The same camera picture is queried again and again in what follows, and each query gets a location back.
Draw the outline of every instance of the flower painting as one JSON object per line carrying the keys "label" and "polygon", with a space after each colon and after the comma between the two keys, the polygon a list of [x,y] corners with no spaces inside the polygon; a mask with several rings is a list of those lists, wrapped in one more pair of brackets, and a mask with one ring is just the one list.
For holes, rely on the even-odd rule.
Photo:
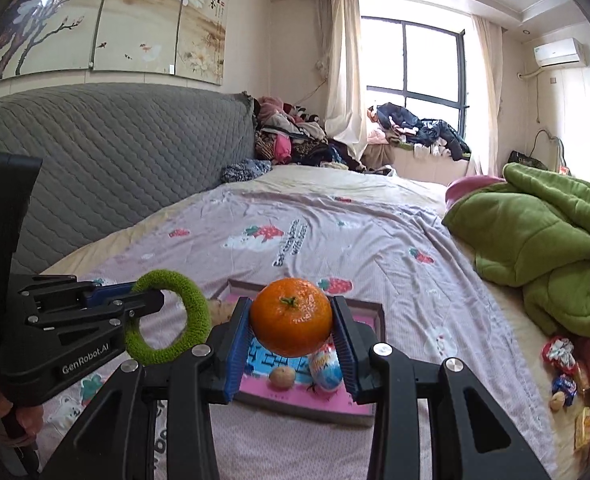
{"label": "flower painting", "polygon": [[94,70],[172,74],[181,0],[104,0]]}
{"label": "flower painting", "polygon": [[221,85],[229,0],[183,0],[177,34],[177,74]]}
{"label": "flower painting", "polygon": [[14,0],[0,17],[0,79],[88,68],[102,0]]}
{"label": "flower painting", "polygon": [[13,0],[0,17],[0,79],[90,68],[222,84],[228,2]]}

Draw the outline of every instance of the white wall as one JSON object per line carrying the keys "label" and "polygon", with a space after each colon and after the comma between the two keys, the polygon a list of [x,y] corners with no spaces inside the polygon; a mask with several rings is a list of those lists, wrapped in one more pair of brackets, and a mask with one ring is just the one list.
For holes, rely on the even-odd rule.
{"label": "white wall", "polygon": [[222,86],[164,74],[68,70],[3,79],[0,96],[44,86],[108,81],[172,84],[219,92],[245,90],[253,96],[261,96],[269,91],[270,16],[269,0],[230,0]]}
{"label": "white wall", "polygon": [[522,45],[502,36],[502,95],[498,117],[498,171],[508,160],[512,150],[523,152],[527,137],[528,95],[527,83],[518,73],[524,72]]}
{"label": "white wall", "polygon": [[[271,94],[295,104],[322,81],[315,68],[321,58],[317,0],[282,0],[271,4]],[[328,88],[324,83],[301,103],[324,117]]]}
{"label": "white wall", "polygon": [[[565,27],[524,45],[528,72],[536,70],[533,48],[551,41],[576,38],[584,46],[587,67],[547,71],[529,82],[528,151],[540,128],[546,128],[562,139],[566,163],[572,174],[590,181],[590,25],[588,22]],[[539,89],[540,123],[537,124]],[[549,168],[555,164],[556,150],[544,134],[540,135],[533,156]]]}

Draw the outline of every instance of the mandarin orange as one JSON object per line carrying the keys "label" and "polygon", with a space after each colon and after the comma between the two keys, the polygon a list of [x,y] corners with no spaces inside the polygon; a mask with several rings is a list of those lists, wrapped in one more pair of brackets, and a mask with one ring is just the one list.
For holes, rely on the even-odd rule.
{"label": "mandarin orange", "polygon": [[328,339],[333,312],[326,295],[300,278],[283,278],[264,287],[250,308],[257,340],[282,357],[303,357]]}

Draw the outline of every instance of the gray quilted sofa cover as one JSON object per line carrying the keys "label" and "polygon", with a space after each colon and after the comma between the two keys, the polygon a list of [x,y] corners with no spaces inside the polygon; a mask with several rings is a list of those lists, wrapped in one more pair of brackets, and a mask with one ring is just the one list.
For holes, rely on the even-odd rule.
{"label": "gray quilted sofa cover", "polygon": [[13,262],[41,272],[79,247],[219,184],[253,156],[246,94],[59,86],[0,98],[0,152],[44,159]]}

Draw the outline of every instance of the curtain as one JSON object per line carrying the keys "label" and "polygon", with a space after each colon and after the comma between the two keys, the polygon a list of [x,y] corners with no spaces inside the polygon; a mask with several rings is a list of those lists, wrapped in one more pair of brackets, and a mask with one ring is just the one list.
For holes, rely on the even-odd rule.
{"label": "curtain", "polygon": [[360,79],[360,1],[319,0],[319,24],[323,48],[323,58],[318,62],[320,72],[328,62],[326,134],[346,144],[359,159],[366,148],[365,88]]}
{"label": "curtain", "polygon": [[502,92],[502,29],[471,16],[473,38],[467,55],[469,110],[466,142],[471,149],[468,174],[498,174],[498,116]]}

